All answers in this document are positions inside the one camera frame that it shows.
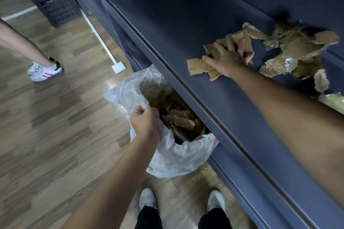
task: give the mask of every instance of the white sneaker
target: white sneaker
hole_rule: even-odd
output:
[[[58,62],[54,63],[54,70],[40,66],[38,71],[30,76],[34,82],[41,82],[63,73],[63,68]]]
[[[28,75],[33,75],[35,72],[38,71],[40,65],[36,62],[33,62],[32,66],[26,71]]]
[[[223,197],[222,193],[218,190],[213,190],[213,192],[210,193],[208,199],[208,212],[214,208],[221,208],[224,211],[226,208],[225,198]]]
[[[48,57],[48,59],[52,62],[55,62],[54,58]],[[33,75],[35,72],[39,70],[40,67],[41,66],[38,63],[33,62],[32,66],[26,72],[28,75]]]
[[[154,209],[157,209],[157,201],[155,200],[154,193],[150,188],[145,188],[141,192],[139,203],[140,211],[142,210],[142,208],[144,208],[144,206],[150,206]]]

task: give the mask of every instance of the hand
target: hand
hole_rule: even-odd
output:
[[[160,118],[157,108],[145,109],[138,105],[130,116],[130,122],[137,136],[159,142],[161,135],[157,129],[157,118]]]
[[[241,66],[247,66],[248,62],[254,56],[254,52],[247,53],[244,57],[243,51],[245,48],[245,39],[242,38],[238,45],[238,50],[235,51],[233,39],[230,35],[226,36],[228,50],[220,43],[214,42],[215,47],[220,52],[220,59],[213,59],[209,56],[204,55],[202,59],[213,66],[221,74],[232,78],[233,70]]]

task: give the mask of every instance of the parquet floor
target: parquet floor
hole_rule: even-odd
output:
[[[103,98],[132,73],[121,49],[92,19],[117,61],[112,61],[83,18],[54,29],[36,10],[9,23],[56,58],[65,73],[32,83],[31,62],[0,48],[0,228],[60,228],[130,142],[125,112]],[[213,188],[225,195],[234,229],[255,228],[207,163],[173,179],[146,175],[164,228],[197,228]],[[134,228],[137,192],[122,228]]]

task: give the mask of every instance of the pile of cardboard pieces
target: pile of cardboard pieces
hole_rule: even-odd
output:
[[[184,141],[191,142],[198,136],[209,133],[209,130],[175,90],[168,95],[166,95],[166,90],[161,90],[156,98],[149,99],[149,103],[151,107],[159,110],[160,119],[166,127],[172,129],[177,144],[180,145]]]
[[[249,23],[243,24],[243,29],[230,34],[238,45],[241,38],[245,38],[244,52],[252,52],[251,38],[264,40],[266,48],[280,48],[281,54],[266,61],[259,72],[267,77],[279,74],[292,74],[295,78],[306,79],[314,77],[315,89],[324,92],[329,88],[326,70],[322,69],[320,53],[330,45],[339,42],[339,36],[333,31],[321,31],[313,35],[307,33],[299,21],[294,23],[282,22],[276,25],[271,36],[267,36]],[[226,39],[217,42],[227,47]],[[204,46],[208,56],[215,59],[220,54],[213,44]],[[190,75],[207,72],[210,80],[216,80],[221,74],[202,59],[187,60]]]
[[[251,38],[263,39],[263,40],[267,38],[267,35],[259,31],[254,26],[251,26],[249,23],[244,23],[242,30],[236,33],[229,34],[229,35],[233,38],[233,41],[236,45],[239,44],[242,38],[245,38],[245,49],[244,49],[245,53],[253,52],[252,45],[251,45]],[[226,38],[217,39],[216,41],[221,43],[227,48]],[[213,44],[205,45],[204,49],[208,56],[214,59],[220,59],[220,53]],[[211,81],[216,80],[217,78],[221,76],[221,74],[217,70],[215,70],[213,67],[205,63],[202,59],[195,58],[195,59],[187,60],[187,67],[189,69],[190,75],[208,73]]]

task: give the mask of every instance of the black pants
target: black pants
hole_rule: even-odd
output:
[[[214,208],[201,217],[199,229],[232,229],[230,220],[221,208]],[[162,229],[162,222],[156,209],[145,206],[139,213],[135,229]]]

